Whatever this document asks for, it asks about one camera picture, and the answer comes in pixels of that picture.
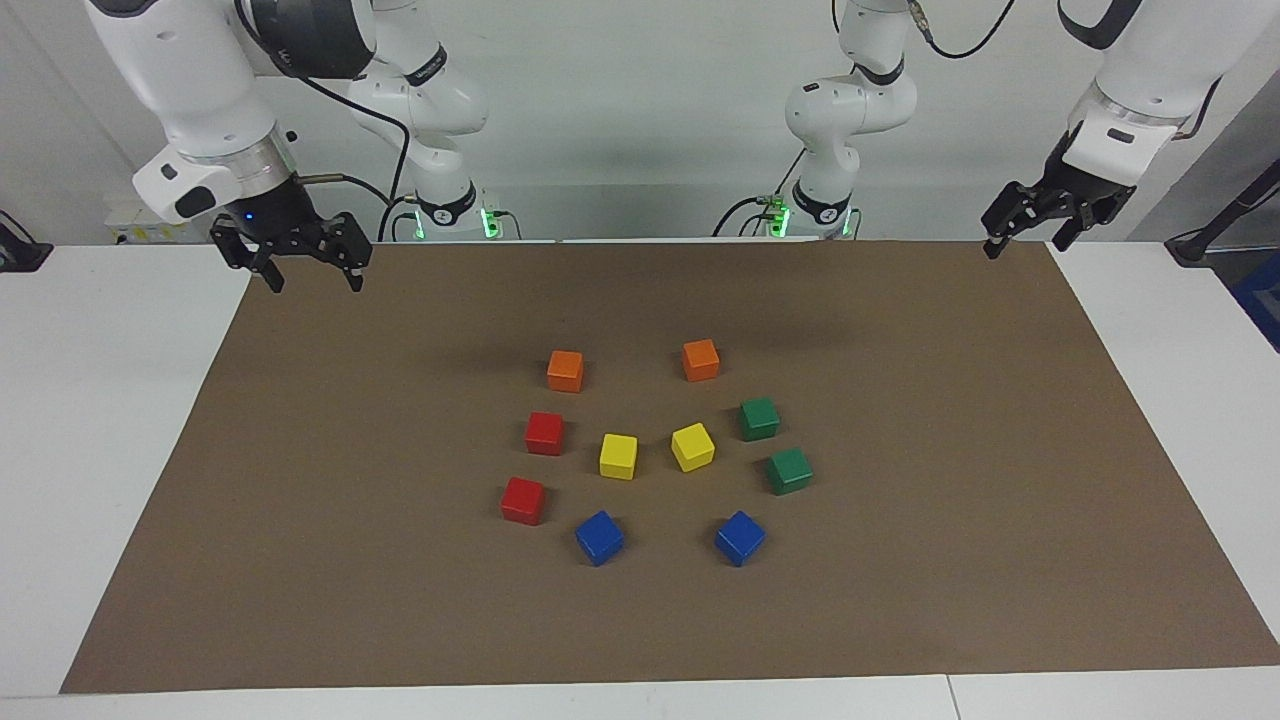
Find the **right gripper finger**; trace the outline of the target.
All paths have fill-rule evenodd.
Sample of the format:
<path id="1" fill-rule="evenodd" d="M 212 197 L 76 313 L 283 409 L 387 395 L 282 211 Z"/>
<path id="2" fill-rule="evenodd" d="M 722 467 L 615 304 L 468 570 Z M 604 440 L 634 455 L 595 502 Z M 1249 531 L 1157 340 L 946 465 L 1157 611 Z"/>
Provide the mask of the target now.
<path id="1" fill-rule="evenodd" d="M 273 259 L 273 251 L 265 246 L 252 250 L 233 222 L 214 222 L 210 240 L 229 268 L 257 275 L 273 293 L 283 291 L 285 279 Z"/>
<path id="2" fill-rule="evenodd" d="M 323 261 L 340 270 L 352 292 L 362 290 L 371 258 L 372 245 L 349 211 L 323 220 Z"/>

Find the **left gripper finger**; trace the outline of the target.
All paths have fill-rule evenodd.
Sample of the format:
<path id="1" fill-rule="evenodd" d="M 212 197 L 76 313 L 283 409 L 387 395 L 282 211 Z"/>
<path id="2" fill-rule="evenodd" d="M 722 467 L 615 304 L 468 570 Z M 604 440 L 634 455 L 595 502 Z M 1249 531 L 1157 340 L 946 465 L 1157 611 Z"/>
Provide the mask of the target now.
<path id="1" fill-rule="evenodd" d="M 987 238 L 983 252 L 996 260 L 1006 246 L 1021 232 L 1044 222 L 1051 193 L 1039 184 L 1007 183 L 982 214 L 982 227 Z"/>
<path id="2" fill-rule="evenodd" d="M 1066 252 L 1082 233 L 1096 224 L 1108 223 L 1108 200 L 1098 200 L 1096 202 L 1088 200 L 1064 200 L 1050 213 L 1050 218 L 1062 220 L 1051 243 L 1060 252 Z"/>

